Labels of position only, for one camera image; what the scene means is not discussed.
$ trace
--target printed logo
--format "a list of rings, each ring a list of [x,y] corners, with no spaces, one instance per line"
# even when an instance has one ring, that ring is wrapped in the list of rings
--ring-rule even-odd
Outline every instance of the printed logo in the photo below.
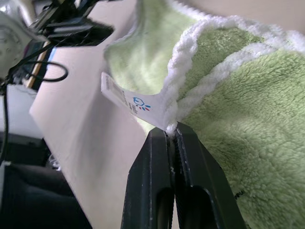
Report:
[[[145,105],[145,103],[143,102],[143,100],[140,99],[140,98],[134,97],[134,98],[133,98],[133,102],[136,104],[137,107],[139,107],[140,110],[149,111],[149,108],[151,108],[151,106]]]

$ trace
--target care label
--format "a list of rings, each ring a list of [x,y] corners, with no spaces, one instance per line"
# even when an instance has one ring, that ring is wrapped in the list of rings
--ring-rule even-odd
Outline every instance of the care label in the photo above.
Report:
[[[160,94],[143,95],[127,91],[118,86],[107,73],[102,73],[102,93],[117,106],[127,109],[133,115],[162,130],[166,130],[169,122],[165,120],[165,111],[162,109],[164,100]]]

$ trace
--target black cable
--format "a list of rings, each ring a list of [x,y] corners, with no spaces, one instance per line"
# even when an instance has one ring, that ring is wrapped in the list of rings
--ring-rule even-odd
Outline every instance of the black cable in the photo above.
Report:
[[[15,68],[18,68],[19,66],[24,65],[24,64],[25,64],[27,61],[29,61],[30,59],[33,59],[34,57],[39,56],[41,53],[43,53],[43,52],[45,52],[45,51],[47,51],[48,49],[53,48],[53,47],[54,47],[54,45],[52,45],[51,43],[50,43],[50,44],[47,44],[46,46],[44,46],[43,48],[39,49],[38,51],[33,52],[31,55],[29,55],[29,56],[23,58],[18,64],[16,64],[16,65],[14,66],[14,69],[15,69]]]
[[[60,63],[57,63],[57,62],[51,62],[51,61],[27,61],[26,63],[24,63],[23,65],[27,65],[27,64],[37,64],[37,63],[41,63],[41,64],[51,64],[51,65],[55,65],[55,66],[58,66],[60,68],[62,68],[65,73],[59,77],[59,78],[56,78],[56,79],[48,79],[48,78],[43,78],[43,77],[40,77],[40,76],[37,76],[37,75],[34,75],[32,73],[30,73],[28,70],[26,70],[24,67],[22,68],[23,71],[25,71],[27,74],[29,74],[30,76],[34,77],[35,79],[38,79],[38,80],[41,80],[41,81],[45,81],[45,82],[59,82],[59,81],[62,81],[64,80],[65,78],[67,78],[68,74],[69,74],[69,71],[68,69],[60,64]]]
[[[8,111],[8,98],[7,98],[7,83],[4,82],[4,85],[1,87],[1,93],[3,95],[3,112],[4,112],[4,133],[2,139],[2,147],[0,152],[0,166],[5,159],[8,140],[9,140],[9,111]]]

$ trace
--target black clamp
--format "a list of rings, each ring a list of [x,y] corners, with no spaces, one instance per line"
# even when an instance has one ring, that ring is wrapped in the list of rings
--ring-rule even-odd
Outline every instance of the black clamp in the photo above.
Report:
[[[219,164],[188,126],[175,138],[155,128],[127,181],[122,229],[170,229],[176,199],[181,229],[246,229]]]

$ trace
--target fuzzy fabric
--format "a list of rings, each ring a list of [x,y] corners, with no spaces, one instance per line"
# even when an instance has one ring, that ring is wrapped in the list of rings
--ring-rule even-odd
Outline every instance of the fuzzy fabric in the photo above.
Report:
[[[135,15],[105,51],[117,84],[171,97],[168,130],[195,130],[252,229],[304,228],[305,38],[171,0],[139,0]]]

